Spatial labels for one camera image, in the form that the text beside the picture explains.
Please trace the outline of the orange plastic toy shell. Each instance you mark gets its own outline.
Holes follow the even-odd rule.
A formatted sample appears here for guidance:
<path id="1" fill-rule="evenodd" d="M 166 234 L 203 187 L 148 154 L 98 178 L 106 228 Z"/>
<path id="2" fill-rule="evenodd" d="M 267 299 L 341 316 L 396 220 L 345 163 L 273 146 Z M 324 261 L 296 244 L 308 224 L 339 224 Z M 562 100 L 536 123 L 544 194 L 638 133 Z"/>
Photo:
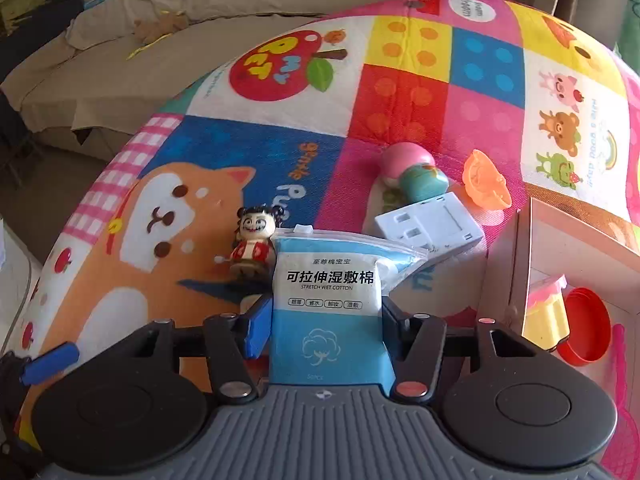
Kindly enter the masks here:
<path id="1" fill-rule="evenodd" d="M 484 152 L 471 152 L 463 165 L 462 182 L 465 193 L 478 208 L 494 211 L 512 207 L 506 178 Z"/>

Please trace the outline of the pink cardboard box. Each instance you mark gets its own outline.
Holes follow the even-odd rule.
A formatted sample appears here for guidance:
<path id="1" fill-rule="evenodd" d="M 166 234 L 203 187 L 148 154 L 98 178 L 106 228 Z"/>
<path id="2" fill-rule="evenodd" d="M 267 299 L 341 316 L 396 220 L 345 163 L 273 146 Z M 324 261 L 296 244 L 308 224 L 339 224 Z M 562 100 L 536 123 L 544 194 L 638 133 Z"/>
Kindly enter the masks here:
<path id="1" fill-rule="evenodd" d="M 491 246 L 478 315 L 518 332 L 523 328 L 529 287 L 564 274 L 566 292 L 587 287 L 608 308 L 612 328 L 626 330 L 627 402 L 639 430 L 639 255 L 587 223 L 532 198 L 509 220 Z M 612 350 L 598 362 L 577 367 L 614 400 Z M 639 445 L 616 436 L 600 463 L 620 479 L 639 477 Z"/>

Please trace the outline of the beige covered sofa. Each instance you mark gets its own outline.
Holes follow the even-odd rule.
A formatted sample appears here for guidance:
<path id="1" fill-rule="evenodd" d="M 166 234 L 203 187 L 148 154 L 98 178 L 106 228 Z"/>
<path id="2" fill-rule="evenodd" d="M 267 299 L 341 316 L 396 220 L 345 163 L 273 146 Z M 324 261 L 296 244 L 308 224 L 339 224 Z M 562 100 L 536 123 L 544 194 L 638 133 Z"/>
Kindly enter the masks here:
<path id="1" fill-rule="evenodd" d="M 165 102 L 259 41 L 381 0 L 104 0 L 1 84 L 1 135 L 112 158 Z M 184 13 L 190 25 L 142 46 L 134 21 Z"/>

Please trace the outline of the small brown plush toy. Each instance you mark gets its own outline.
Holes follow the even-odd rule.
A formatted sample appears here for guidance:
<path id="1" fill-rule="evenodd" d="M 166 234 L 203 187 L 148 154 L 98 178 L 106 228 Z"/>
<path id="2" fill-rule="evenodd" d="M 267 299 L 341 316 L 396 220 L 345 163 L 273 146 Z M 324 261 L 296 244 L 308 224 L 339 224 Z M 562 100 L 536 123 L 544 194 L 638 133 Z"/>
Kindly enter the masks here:
<path id="1" fill-rule="evenodd" d="M 148 46 L 163 36 L 180 32 L 190 25 L 189 18 L 184 13 L 165 11 L 156 21 L 134 21 L 134 36 L 142 44 Z"/>

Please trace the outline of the colourful cartoon play mat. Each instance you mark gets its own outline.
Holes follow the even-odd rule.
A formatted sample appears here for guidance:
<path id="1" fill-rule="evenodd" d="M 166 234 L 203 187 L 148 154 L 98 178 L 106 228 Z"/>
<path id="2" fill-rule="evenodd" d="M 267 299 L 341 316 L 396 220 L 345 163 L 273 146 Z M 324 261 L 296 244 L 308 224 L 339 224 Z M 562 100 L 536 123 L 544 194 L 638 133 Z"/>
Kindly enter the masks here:
<path id="1" fill-rule="evenodd" d="M 236 212 L 278 205 L 277 230 L 386 240 L 375 217 L 414 204 L 381 177 L 398 142 L 433 155 L 484 231 L 386 295 L 446 322 L 431 402 L 276 385 L 269 338 L 246 362 L 258 398 L 221 404 L 204 321 L 273 298 L 272 277 L 214 263 Z M 511 208 L 465 193 L 473 150 Z M 619 479 L 600 463 L 610 395 L 558 347 L 478 315 L 489 249 L 532 198 L 639 255 L 639 78 L 576 27 L 509 0 L 387 0 L 246 50 L 154 114 L 66 222 L 8 351 L 73 342 L 79 360 L 29 386 L 16 426 L 40 467 L 2 477 Z"/>

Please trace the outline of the yellow cup with pink lid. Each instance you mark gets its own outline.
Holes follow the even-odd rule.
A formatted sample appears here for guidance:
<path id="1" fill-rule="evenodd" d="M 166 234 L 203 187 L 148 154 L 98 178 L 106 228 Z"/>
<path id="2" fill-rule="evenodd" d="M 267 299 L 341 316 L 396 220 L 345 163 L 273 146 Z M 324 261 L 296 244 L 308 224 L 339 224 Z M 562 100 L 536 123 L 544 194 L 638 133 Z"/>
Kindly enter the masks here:
<path id="1" fill-rule="evenodd" d="M 550 276 L 529 287 L 522 336 L 544 351 L 553 352 L 570 336 L 564 304 L 564 274 Z"/>

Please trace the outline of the blue white cotton pad pack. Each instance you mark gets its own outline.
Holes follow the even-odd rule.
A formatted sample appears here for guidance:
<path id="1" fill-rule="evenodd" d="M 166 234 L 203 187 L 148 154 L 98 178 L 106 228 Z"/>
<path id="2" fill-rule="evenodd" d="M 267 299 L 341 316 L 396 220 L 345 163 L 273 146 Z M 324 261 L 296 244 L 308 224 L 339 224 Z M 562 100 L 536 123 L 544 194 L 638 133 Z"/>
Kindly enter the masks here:
<path id="1" fill-rule="evenodd" d="M 427 250 L 310 226 L 277 230 L 272 242 L 270 382 L 390 390 L 382 299 L 427 262 Z"/>

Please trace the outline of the pink plastic toy utensil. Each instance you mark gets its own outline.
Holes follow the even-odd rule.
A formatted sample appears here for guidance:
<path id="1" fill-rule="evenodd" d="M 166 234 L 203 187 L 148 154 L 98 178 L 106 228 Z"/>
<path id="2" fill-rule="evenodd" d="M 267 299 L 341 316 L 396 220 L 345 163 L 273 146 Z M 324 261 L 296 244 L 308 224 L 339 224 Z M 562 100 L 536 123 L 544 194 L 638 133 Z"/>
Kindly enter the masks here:
<path id="1" fill-rule="evenodd" d="M 612 328 L 612 361 L 614 367 L 614 401 L 617 408 L 616 436 L 625 444 L 639 445 L 639 430 L 634 416 L 626 408 L 627 402 L 627 361 L 626 330 L 617 323 Z"/>

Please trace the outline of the pink green toy mushroom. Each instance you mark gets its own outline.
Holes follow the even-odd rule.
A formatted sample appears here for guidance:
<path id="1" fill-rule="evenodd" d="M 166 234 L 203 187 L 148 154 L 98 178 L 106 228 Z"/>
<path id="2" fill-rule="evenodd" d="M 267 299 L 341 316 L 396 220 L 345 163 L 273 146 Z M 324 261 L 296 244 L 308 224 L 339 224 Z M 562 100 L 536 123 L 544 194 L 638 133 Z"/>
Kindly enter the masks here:
<path id="1" fill-rule="evenodd" d="M 383 182 L 404 194 L 408 203 L 430 200 L 448 192 L 448 177 L 436 166 L 433 155 L 419 144 L 390 145 L 383 151 L 380 168 Z"/>

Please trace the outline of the red plastic lid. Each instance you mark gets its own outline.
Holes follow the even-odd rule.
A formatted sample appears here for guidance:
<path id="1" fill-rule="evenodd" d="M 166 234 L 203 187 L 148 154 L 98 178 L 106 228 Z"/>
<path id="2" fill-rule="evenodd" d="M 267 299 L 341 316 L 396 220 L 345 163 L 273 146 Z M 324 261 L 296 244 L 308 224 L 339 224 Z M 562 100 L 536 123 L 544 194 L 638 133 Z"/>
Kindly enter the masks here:
<path id="1" fill-rule="evenodd" d="M 612 323 L 608 308 L 593 290 L 573 288 L 564 298 L 570 334 L 558 345 L 560 357 L 571 366 L 598 362 L 612 341 Z"/>

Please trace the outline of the white power adapter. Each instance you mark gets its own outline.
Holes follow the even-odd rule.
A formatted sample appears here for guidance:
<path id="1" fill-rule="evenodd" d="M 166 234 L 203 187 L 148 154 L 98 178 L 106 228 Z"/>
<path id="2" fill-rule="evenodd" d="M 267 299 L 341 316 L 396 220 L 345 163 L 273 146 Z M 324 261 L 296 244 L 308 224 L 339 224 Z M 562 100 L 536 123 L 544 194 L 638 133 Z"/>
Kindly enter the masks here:
<path id="1" fill-rule="evenodd" d="M 374 223 L 386 240 L 426 250 L 429 264 L 466 252 L 484 238 L 483 229 L 453 192 L 379 214 Z"/>

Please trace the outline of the small cartoon boy figurine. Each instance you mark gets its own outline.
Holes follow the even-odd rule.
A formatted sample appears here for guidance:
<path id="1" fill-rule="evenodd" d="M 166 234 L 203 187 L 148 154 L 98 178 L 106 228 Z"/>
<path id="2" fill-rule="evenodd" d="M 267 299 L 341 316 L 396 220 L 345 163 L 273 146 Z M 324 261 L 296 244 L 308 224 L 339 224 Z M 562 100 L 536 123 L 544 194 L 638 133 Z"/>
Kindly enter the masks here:
<path id="1" fill-rule="evenodd" d="M 281 206 L 241 207 L 237 212 L 238 226 L 234 232 L 232 252 L 218 255 L 215 264 L 228 263 L 231 275 L 241 282 L 269 282 L 276 265 L 276 248 L 272 237 L 282 224 Z"/>

